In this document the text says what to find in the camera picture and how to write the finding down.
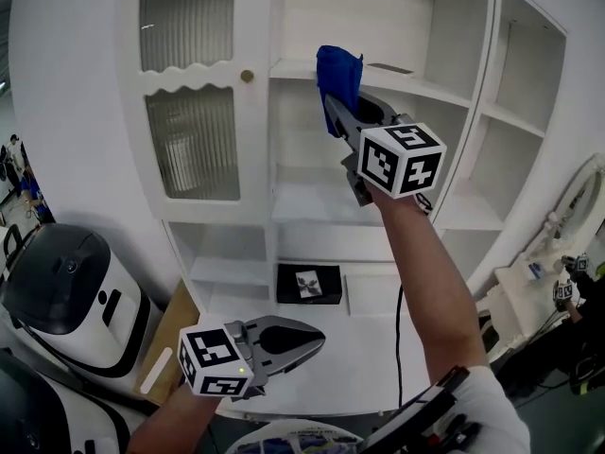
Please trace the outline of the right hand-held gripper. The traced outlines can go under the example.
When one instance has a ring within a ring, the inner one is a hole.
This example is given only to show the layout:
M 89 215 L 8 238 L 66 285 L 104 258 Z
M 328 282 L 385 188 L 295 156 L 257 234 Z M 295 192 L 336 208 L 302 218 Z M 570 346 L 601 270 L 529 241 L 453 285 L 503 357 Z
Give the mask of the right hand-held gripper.
M 426 213 L 432 211 L 425 192 L 436 187 L 447 146 L 424 123 L 407 124 L 407 114 L 397 113 L 382 99 L 358 94 L 358 120 L 336 97 L 327 94 L 323 109 L 329 132 L 342 138 L 352 153 L 341 163 L 360 206 L 373 203 L 370 183 L 392 199 L 414 197 Z

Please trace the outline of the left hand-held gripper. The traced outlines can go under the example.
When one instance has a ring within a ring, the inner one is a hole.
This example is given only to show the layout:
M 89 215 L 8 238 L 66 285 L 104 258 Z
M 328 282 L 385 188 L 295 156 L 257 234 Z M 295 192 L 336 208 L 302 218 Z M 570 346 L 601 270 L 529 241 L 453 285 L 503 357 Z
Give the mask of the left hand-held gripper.
M 178 361 L 186 384 L 197 396 L 254 398 L 266 394 L 270 376 L 301 366 L 324 341 L 317 328 L 274 315 L 246 323 L 206 320 L 180 331 Z M 307 344 L 274 354 L 260 343 Z

